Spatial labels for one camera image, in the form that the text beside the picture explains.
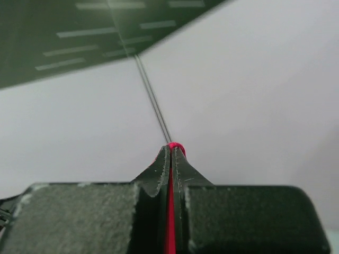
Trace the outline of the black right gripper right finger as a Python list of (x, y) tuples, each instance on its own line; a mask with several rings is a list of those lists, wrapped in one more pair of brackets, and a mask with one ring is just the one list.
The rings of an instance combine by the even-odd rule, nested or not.
[(212, 186), (192, 165), (189, 164), (183, 149), (176, 146), (172, 149), (172, 182), (174, 201), (174, 229), (176, 253), (186, 253), (188, 234), (185, 228), (184, 190), (189, 185)]

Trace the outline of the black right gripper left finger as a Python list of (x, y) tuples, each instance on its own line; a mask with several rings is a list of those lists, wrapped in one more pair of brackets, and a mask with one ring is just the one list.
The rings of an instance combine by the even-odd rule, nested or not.
[(133, 253), (164, 253), (169, 169), (170, 148), (165, 145), (132, 181), (140, 189), (132, 228)]

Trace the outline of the crimson red t shirt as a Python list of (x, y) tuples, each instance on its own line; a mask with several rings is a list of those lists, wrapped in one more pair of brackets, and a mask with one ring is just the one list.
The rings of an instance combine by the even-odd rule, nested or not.
[(175, 166), (175, 152), (180, 151), (183, 156), (186, 152), (177, 142), (168, 143), (162, 150), (165, 152), (164, 165), (157, 187), (160, 195), (158, 245), (161, 253), (185, 253), (180, 181)]

